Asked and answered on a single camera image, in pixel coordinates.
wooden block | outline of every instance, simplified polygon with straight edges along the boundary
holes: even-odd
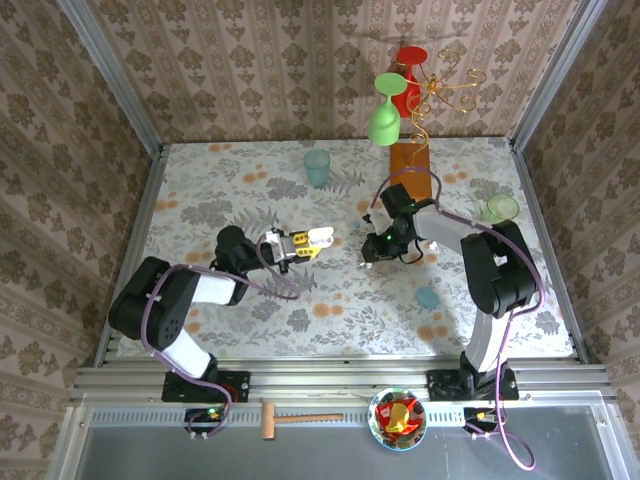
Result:
[[[411,164],[413,153],[421,147],[418,143],[395,143],[391,145],[391,174],[407,168],[409,166],[430,168],[429,147],[425,148],[416,155],[416,159]],[[407,189],[409,196],[414,200],[420,201],[430,198],[431,193],[431,175],[422,172],[406,172],[398,175],[391,180],[391,185],[402,183]]]

wall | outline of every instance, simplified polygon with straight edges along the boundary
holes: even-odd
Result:
[[[43,478],[149,159],[55,1],[0,1],[0,478]]]
[[[489,75],[478,108],[434,104],[432,135],[505,135],[577,0],[90,0],[164,142],[366,136],[401,40]]]
[[[610,1],[524,155],[592,356],[640,450],[640,2]]]

toy hammer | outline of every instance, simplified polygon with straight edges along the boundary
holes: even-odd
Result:
[[[331,420],[342,420],[342,413],[325,413],[317,415],[290,415],[286,417],[276,417],[276,404],[262,404],[262,419],[260,429],[263,440],[273,440],[276,435],[276,423],[296,423],[296,422],[328,422]]]

light blue cup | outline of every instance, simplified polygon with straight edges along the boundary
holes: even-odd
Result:
[[[326,150],[314,148],[304,154],[304,169],[309,183],[315,188],[324,188],[329,181],[331,155]]]

floral tablecloth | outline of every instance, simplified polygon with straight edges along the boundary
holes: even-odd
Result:
[[[312,188],[302,157],[310,148],[331,153],[331,178]],[[529,208],[504,139],[433,139],[431,163],[444,182],[442,204],[465,215],[496,192],[513,195],[523,231],[549,293],[544,309],[512,328],[510,356],[569,356],[572,349],[540,250]],[[462,257],[423,243],[414,265],[380,262],[359,268],[371,226],[367,203],[388,175],[389,149],[367,140],[172,145],[144,256],[208,265],[217,232],[238,225],[248,238],[272,225],[285,231],[333,226],[335,243],[314,261],[291,267],[302,298],[286,302],[248,291],[235,307],[194,304],[186,329],[219,357],[458,354],[476,308]],[[266,272],[250,278],[276,287]],[[433,308],[415,298],[421,287],[437,296]],[[121,356],[143,353],[122,339]]]

